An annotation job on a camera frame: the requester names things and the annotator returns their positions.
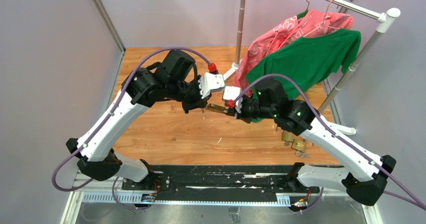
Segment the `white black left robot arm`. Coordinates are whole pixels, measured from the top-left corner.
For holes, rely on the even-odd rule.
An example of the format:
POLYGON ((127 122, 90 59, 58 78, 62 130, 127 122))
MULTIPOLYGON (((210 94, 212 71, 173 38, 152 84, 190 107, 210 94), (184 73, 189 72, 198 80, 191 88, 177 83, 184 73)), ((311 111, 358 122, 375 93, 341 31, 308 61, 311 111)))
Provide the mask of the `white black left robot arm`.
POLYGON ((91 180, 104 181, 111 177, 133 180, 141 190, 149 190, 154 177, 144 160, 126 157, 113 149, 125 130, 157 102, 167 100, 182 104, 185 113, 203 108, 211 94, 200 82, 196 60, 188 48, 166 48, 166 57, 144 66, 156 52, 145 57, 133 69, 116 98, 101 118, 82 137, 70 138, 66 146, 82 174, 91 180))

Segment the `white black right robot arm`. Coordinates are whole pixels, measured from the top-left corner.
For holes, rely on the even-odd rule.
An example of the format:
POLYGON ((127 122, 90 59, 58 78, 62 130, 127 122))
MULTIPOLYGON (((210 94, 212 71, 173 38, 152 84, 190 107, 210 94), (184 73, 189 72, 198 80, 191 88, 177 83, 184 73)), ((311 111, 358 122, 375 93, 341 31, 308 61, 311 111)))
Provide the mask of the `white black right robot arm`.
POLYGON ((290 100, 279 80, 261 77, 254 82, 258 97, 241 93, 228 101, 237 119, 273 119, 277 126, 300 136, 333 156, 341 167, 320 167, 295 163, 287 174, 292 192, 306 187, 324 187, 346 192, 353 200, 373 206, 384 193, 388 174, 396 160, 376 155, 337 130, 306 101, 290 100))

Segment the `large brass padlock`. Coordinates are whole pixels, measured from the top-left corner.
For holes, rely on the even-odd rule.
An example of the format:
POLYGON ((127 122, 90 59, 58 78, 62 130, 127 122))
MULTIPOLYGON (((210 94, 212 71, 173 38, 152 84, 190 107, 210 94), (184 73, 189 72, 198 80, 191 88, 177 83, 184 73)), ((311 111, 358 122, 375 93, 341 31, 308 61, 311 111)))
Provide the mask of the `large brass padlock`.
POLYGON ((229 110, 225 106, 209 103, 206 105, 205 110, 219 113, 219 114, 228 114, 229 110))

